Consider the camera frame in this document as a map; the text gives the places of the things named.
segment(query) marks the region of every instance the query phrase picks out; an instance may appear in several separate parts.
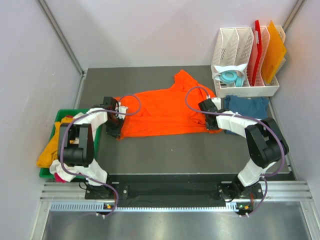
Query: white desk organizer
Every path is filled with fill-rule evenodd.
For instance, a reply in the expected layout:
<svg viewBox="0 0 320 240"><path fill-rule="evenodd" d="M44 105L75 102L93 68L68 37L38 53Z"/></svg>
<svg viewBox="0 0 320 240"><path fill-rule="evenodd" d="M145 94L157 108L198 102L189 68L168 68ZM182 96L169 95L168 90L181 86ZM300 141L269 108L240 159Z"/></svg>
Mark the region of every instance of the white desk organizer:
<svg viewBox="0 0 320 240"><path fill-rule="evenodd" d="M286 35L281 26L276 29L282 41L285 41ZM258 73L255 79L255 85L250 86L248 78L245 77L242 87L236 87L234 83L224 84L218 80L213 80L216 96L224 98L227 95L236 95L238 97L271 97L279 88L277 78L274 77L270 84L266 85L261 77L261 67L268 48L270 35L266 27L261 27L262 55L258 65ZM247 64L250 59L252 46L254 43L254 33L251 27L220 28L216 41L214 54L211 63L213 66L229 66Z"/></svg>

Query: green basket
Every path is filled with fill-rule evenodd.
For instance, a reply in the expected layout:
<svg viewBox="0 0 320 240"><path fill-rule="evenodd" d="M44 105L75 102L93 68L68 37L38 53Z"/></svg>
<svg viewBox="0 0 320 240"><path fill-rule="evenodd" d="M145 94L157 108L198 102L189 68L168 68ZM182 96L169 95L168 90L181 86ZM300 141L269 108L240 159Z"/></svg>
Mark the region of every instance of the green basket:
<svg viewBox="0 0 320 240"><path fill-rule="evenodd" d="M54 122L60 122L61 119L63 119L65 116L68 116L68 115L75 116L78 113L85 114L88 110L89 109L61 109L56 114ZM101 129L102 129L102 126L98 127L98 129L96 130L96 133L95 133L95 139L94 139L94 157L95 158L97 157L97 154L98 154ZM49 140L52 139L52 137L55 134L55 131L56 131L56 127L55 127L55 125L53 125L53 129L52 129L51 136L50 136ZM50 173L49 168L43 168L43 167L40 169L39 176L40 176L40 178L44 178L44 179L54 179L55 178L55 176L53 176Z"/></svg>

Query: dark gray work surface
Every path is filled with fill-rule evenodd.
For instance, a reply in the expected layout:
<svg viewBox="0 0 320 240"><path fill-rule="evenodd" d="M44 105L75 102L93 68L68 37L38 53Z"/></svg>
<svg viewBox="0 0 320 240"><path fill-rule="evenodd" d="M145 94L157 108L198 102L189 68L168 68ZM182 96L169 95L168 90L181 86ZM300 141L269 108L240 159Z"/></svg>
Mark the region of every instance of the dark gray work surface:
<svg viewBox="0 0 320 240"><path fill-rule="evenodd" d="M299 202L264 202L248 219L234 212L116 212L105 220L95 214L78 218L83 214L50 212L42 240L311 240Z"/></svg>
<svg viewBox="0 0 320 240"><path fill-rule="evenodd" d="M104 96L167 89L181 69L214 90L210 66L90 68L79 108L100 104ZM248 160L247 141L237 135L192 133L118 141L105 134L104 127L97 156L100 166L110 174L238 173ZM288 167L282 172L288 173Z"/></svg>

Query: orange cloth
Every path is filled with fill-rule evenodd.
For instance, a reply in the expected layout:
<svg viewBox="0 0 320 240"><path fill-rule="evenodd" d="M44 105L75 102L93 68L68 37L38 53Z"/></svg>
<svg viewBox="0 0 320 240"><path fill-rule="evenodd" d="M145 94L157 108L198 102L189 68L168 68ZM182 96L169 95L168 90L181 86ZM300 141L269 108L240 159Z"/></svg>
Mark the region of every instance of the orange cloth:
<svg viewBox="0 0 320 240"><path fill-rule="evenodd" d="M187 72L181 70L174 76L174 84L169 89L145 91L135 94L141 101L141 110L132 116L126 116L120 139L126 137L147 137L189 133L219 133L219 130L207 130L205 115L189 109L185 103L187 91L195 86L207 89L213 98L215 94L207 87L199 84ZM198 103L206 99L202 89L194 89L188 96L188 103L200 109ZM133 113L139 103L134 97L126 96L121 105L129 107L127 112Z"/></svg>

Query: white cloth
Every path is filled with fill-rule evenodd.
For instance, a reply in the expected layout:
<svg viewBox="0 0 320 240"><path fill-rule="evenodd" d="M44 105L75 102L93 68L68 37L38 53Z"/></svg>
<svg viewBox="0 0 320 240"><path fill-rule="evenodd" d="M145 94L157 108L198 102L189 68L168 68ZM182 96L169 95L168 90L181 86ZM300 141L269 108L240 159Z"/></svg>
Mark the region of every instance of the white cloth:
<svg viewBox="0 0 320 240"><path fill-rule="evenodd" d="M75 169L73 166L67 166L65 163L64 163L64 166L65 168L74 173L74 174L78 174L79 171L77 169ZM49 168L49 171L52 175L55 175L55 173L57 173L59 175L59 177L62 179L62 180L65 180L66 182L70 182L72 179L74 179L76 176L74 175L70 175L68 173L66 173L62 167L61 167L61 163L59 162L59 160L54 160Z"/></svg>

